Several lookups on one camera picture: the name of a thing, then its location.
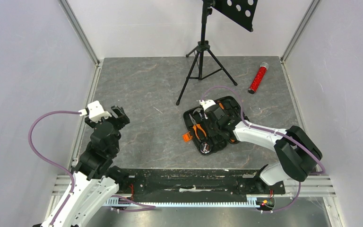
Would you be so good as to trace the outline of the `black plastic tool case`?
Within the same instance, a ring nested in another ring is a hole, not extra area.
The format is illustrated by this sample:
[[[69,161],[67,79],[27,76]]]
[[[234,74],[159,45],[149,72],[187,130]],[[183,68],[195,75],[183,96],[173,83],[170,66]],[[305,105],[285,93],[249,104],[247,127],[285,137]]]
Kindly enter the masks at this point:
[[[188,130],[183,136],[184,141],[193,141],[198,152],[204,156],[223,150],[228,143],[238,144],[232,127],[241,121],[241,117],[249,120],[241,113],[241,106],[232,96],[225,96],[214,102],[215,107],[204,110],[199,105],[182,115]]]

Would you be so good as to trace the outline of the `orange-handled pliers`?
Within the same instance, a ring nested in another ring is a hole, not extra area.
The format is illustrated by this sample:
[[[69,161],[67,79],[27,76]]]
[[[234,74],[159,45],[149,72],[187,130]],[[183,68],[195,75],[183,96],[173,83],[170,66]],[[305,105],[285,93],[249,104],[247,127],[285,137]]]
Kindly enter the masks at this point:
[[[198,141],[206,140],[207,139],[207,133],[202,128],[202,126],[196,122],[195,118],[189,114],[190,120],[193,124],[192,128],[195,134],[195,137]]]

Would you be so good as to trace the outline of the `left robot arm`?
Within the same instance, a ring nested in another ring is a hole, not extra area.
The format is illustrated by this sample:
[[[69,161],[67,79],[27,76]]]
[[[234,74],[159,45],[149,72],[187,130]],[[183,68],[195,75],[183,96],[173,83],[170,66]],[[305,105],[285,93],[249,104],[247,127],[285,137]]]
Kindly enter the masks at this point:
[[[59,203],[40,226],[85,227],[110,196],[117,192],[124,193],[129,188],[128,174],[112,163],[120,150],[120,130],[130,123],[130,119],[122,107],[114,105],[111,111],[107,111],[99,101],[89,103],[79,111],[72,111],[71,114],[83,116],[85,123],[94,131],[86,150],[80,155],[72,171],[69,171],[41,155],[32,141],[37,123],[58,113],[59,111],[53,111],[42,115],[33,122],[28,133],[28,142],[33,152],[70,177],[70,183]]]

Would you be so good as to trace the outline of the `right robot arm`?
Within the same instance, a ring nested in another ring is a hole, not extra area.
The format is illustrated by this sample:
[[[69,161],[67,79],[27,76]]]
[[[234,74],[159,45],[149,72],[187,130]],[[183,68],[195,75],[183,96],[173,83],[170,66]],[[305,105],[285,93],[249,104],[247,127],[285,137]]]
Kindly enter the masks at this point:
[[[219,105],[204,107],[204,112],[225,139],[252,143],[276,153],[278,161],[263,167],[254,180],[260,193],[289,178],[303,182],[321,165],[322,153],[298,126],[275,129],[257,125],[229,116]]]

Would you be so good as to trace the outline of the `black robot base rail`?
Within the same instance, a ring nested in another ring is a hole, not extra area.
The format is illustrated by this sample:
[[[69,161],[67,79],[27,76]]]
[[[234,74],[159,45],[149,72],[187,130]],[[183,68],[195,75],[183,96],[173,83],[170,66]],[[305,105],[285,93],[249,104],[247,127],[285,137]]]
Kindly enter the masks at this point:
[[[126,169],[117,192],[143,202],[244,202],[248,195],[285,194],[283,182],[268,186],[257,169]]]

